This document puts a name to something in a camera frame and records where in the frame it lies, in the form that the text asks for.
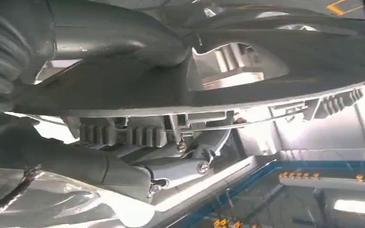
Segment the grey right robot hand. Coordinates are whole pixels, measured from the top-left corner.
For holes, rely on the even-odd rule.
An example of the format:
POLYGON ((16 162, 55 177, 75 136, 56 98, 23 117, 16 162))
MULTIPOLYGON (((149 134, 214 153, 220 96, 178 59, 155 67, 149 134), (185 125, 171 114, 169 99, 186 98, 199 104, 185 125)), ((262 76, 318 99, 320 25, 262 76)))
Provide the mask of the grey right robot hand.
POLYGON ((174 67, 188 47, 142 11, 90 0, 0 0, 0 168, 42 165, 49 172, 89 184, 120 187, 140 198, 149 171, 104 152, 61 144, 18 126, 7 115, 18 86, 25 86, 53 59, 126 55, 174 67))

